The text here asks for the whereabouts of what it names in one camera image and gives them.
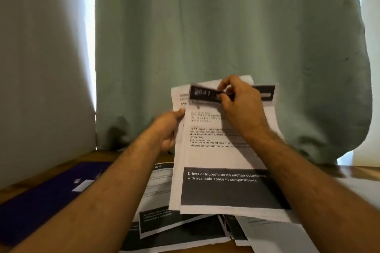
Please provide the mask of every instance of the hand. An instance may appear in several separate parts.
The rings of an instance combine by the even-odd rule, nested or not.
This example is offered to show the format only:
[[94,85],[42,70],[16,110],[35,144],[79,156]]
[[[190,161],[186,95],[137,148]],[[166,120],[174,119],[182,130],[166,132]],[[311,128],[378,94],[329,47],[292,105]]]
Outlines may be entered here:
[[185,116],[184,109],[169,111],[158,116],[151,124],[149,129],[158,138],[161,152],[166,152],[175,145],[174,131],[183,116]]
[[260,92],[236,75],[224,78],[219,84],[218,90],[222,91],[229,85],[231,86],[227,88],[226,93],[235,93],[235,100],[231,101],[224,93],[220,94],[220,99],[231,125],[244,138],[252,134],[260,135],[262,132],[270,130]]

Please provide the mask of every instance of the purple folder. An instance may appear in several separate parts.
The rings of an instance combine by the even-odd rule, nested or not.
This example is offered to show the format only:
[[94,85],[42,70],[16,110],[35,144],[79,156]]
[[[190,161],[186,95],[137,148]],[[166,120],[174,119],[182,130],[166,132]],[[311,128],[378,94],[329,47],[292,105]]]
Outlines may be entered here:
[[72,192],[75,187],[86,179],[95,180],[111,164],[83,162],[1,204],[0,243],[17,245],[73,201],[80,194]]

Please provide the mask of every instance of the table surface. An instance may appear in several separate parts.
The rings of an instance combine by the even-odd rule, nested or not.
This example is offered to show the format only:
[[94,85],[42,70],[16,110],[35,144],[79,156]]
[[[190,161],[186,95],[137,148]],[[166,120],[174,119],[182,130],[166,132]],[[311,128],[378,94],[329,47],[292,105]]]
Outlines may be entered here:
[[[5,201],[49,180],[50,178],[59,175],[62,172],[74,167],[81,162],[99,162],[99,161],[115,161],[120,155],[120,152],[110,152],[103,150],[95,150],[91,153],[85,154],[79,158],[66,162],[64,164],[58,165],[52,169],[49,169],[35,177],[26,179],[14,185],[8,186],[0,190],[0,204]],[[173,162],[174,156],[168,154],[162,154],[158,157],[157,163],[159,162]],[[333,177],[342,178],[359,178],[359,179],[369,179],[369,180],[380,180],[380,168],[374,167],[360,167],[360,166],[339,166],[339,165],[318,165],[318,167]],[[2,246],[0,244],[0,253],[10,251],[10,247]],[[206,245],[201,247],[195,247],[190,249],[176,250],[175,252],[183,253],[216,253],[216,252],[236,252],[236,253],[252,253],[253,250],[249,246],[236,246],[234,241],[229,241],[222,244]]]

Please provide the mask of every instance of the green curtain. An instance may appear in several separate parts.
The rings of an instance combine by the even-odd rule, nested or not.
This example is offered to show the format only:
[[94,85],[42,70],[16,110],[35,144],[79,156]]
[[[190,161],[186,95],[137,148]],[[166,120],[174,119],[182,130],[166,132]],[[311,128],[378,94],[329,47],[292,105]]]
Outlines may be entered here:
[[359,0],[96,0],[98,148],[135,138],[170,88],[251,74],[279,83],[278,124],[315,162],[367,135],[369,61]]

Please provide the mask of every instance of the forearm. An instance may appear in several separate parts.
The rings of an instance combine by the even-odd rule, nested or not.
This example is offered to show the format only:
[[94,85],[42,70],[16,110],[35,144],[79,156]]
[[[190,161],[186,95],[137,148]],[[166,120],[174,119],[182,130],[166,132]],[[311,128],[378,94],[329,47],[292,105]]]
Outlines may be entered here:
[[321,253],[375,252],[380,248],[377,209],[309,163],[273,132],[245,138]]
[[14,252],[117,252],[160,152],[154,135],[145,131],[99,180]]

